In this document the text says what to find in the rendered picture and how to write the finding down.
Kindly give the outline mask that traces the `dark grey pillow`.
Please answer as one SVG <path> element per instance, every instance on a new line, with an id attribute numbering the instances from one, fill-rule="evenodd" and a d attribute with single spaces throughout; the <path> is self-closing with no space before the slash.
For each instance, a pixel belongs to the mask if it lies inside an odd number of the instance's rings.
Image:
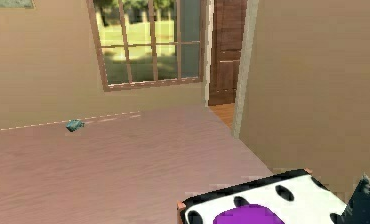
<path id="1" fill-rule="evenodd" d="M 370 178 L 363 174 L 338 224 L 370 224 Z"/>

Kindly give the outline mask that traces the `white bed with black spots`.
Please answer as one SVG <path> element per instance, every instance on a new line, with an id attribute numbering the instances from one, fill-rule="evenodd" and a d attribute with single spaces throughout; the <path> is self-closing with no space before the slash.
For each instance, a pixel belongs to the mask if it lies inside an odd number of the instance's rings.
<path id="1" fill-rule="evenodd" d="M 304 169 L 183 201 L 178 224 L 335 224 L 346 204 Z"/>

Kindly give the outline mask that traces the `small teal cloth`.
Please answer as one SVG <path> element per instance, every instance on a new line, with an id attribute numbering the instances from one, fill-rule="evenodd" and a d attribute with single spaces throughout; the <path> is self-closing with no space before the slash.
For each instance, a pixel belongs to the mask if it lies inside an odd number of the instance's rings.
<path id="1" fill-rule="evenodd" d="M 74 119 L 74 120 L 70 120 L 66 124 L 66 129 L 70 132 L 74 132 L 74 131 L 77 131 L 78 129 L 80 129 L 84 126 L 85 126 L 84 122 L 82 122 L 81 120 Z"/>

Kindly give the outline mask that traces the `framed grey wall picture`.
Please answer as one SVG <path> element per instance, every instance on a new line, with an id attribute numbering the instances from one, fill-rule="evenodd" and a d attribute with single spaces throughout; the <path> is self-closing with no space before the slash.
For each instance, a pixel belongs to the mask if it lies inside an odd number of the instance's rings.
<path id="1" fill-rule="evenodd" d="M 3 8 L 30 9 L 33 7 L 34 7 L 33 0 L 0 0 L 0 9 Z"/>

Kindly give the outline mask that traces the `dark brown wooden door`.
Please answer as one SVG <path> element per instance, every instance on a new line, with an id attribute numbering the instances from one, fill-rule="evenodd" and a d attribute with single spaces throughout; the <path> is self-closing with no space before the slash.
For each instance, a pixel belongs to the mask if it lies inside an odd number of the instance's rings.
<path id="1" fill-rule="evenodd" d="M 235 102 L 247 0 L 214 0 L 210 106 Z"/>

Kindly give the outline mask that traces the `brown framed window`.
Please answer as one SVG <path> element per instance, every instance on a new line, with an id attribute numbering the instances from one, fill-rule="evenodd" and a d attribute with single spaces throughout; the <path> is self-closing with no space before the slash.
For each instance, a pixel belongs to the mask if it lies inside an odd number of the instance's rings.
<path id="1" fill-rule="evenodd" d="M 86 0 L 106 92 L 204 78 L 205 0 Z"/>

